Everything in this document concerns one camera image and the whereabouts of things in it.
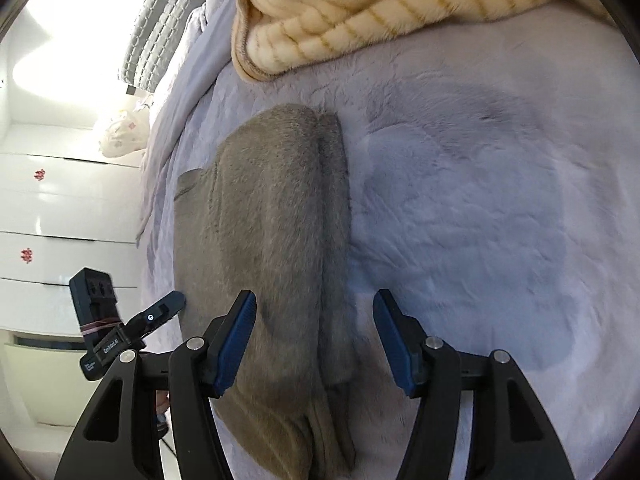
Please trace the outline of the person's left hand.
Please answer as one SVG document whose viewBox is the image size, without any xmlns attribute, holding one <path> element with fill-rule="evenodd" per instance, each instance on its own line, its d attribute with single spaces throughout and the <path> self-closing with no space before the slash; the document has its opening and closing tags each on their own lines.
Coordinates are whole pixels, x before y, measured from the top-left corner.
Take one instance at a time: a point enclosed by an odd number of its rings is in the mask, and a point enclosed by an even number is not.
<svg viewBox="0 0 640 480">
<path fill-rule="evenodd" d="M 155 411 L 157 421 L 160 424 L 166 422 L 166 412 L 169 408 L 169 393 L 166 390 L 157 391 L 155 393 Z"/>
</svg>

